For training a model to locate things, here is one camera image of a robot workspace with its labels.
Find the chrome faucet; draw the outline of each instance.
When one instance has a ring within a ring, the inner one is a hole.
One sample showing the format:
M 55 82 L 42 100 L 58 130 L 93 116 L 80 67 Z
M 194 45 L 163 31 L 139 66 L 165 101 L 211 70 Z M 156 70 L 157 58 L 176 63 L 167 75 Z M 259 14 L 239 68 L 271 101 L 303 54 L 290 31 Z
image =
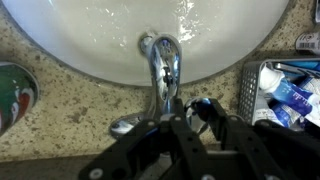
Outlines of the chrome faucet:
M 110 126 L 113 137 L 129 132 L 143 119 L 159 120 L 162 115 L 176 112 L 181 71 L 181 47 L 170 35 L 149 33 L 140 42 L 141 51 L 149 62 L 152 82 L 152 99 L 146 114 L 133 114 L 120 118 Z

